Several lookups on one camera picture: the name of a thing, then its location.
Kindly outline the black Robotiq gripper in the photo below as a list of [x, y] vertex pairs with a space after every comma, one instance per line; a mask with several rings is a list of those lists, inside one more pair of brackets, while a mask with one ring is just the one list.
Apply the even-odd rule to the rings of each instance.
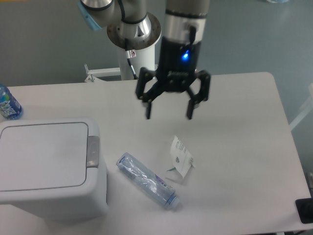
[[[211, 74], [206, 70], [195, 73], [200, 54], [201, 41], [197, 43], [178, 43], [162, 37], [158, 69], [140, 69], [135, 94], [146, 108], [145, 117], [150, 119], [152, 102], [163, 92], [182, 93], [187, 91], [190, 96], [186, 116], [192, 119], [193, 111], [202, 101], [209, 99]], [[156, 78], [153, 86], [147, 90], [149, 81]], [[194, 94], [191, 85], [200, 80], [200, 89]]]

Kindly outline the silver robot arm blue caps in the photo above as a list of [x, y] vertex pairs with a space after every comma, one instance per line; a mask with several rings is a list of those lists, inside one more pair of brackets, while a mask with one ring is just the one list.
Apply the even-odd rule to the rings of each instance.
[[168, 0], [164, 24], [148, 12], [145, 0], [80, 0], [78, 9], [92, 30], [105, 28], [118, 49], [122, 80], [136, 80], [135, 94], [150, 118], [162, 93], [189, 94], [186, 116], [207, 101], [210, 74], [197, 70], [207, 0]]

